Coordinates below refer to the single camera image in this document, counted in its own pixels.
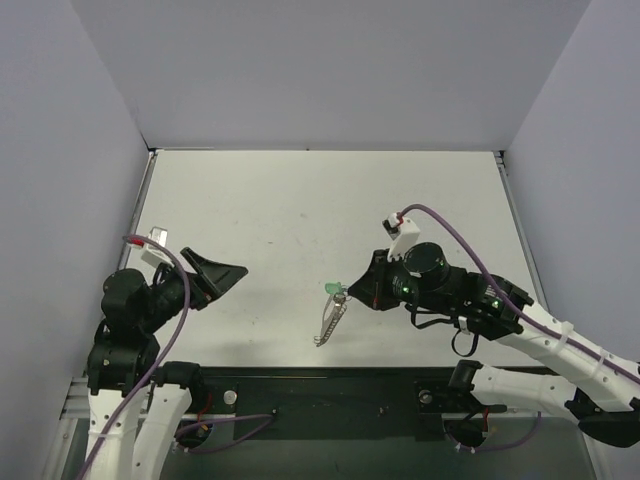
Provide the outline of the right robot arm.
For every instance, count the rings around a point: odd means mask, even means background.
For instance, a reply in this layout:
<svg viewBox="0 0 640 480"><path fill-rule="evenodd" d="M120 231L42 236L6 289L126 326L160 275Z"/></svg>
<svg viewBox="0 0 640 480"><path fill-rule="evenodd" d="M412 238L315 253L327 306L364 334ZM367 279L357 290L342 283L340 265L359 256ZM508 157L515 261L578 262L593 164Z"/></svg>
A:
<svg viewBox="0 0 640 480"><path fill-rule="evenodd" d="M550 369L529 374L492 367L462 355L447 383L449 402L473 410L544 412L576 424L610 446L639 442L639 365L608 353L549 314L502 277L448 263L434 243L420 243L401 260L373 253L365 273L348 289L374 311L405 306L412 317L434 315L474 341L513 348Z"/></svg>

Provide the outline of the green plastic key tag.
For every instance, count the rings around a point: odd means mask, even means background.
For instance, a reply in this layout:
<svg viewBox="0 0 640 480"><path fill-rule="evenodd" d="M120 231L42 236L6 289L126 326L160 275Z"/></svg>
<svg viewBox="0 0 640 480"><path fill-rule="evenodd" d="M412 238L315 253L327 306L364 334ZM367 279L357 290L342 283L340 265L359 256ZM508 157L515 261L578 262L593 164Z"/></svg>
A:
<svg viewBox="0 0 640 480"><path fill-rule="evenodd" d="M328 295L336 295L342 292L343 287L340 282L327 282L324 285L324 289Z"/></svg>

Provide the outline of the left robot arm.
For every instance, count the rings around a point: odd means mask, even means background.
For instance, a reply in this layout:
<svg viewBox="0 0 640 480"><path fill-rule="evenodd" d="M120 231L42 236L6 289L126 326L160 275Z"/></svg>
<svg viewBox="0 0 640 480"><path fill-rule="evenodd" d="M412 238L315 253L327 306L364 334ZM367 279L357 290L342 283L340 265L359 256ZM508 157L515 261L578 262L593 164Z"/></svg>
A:
<svg viewBox="0 0 640 480"><path fill-rule="evenodd" d="M157 479L182 416L207 406L197 363L167 361L156 332L185 324L248 273L185 247L166 254L152 281L124 268L103 284L104 318L87 359L89 430L81 479Z"/></svg>

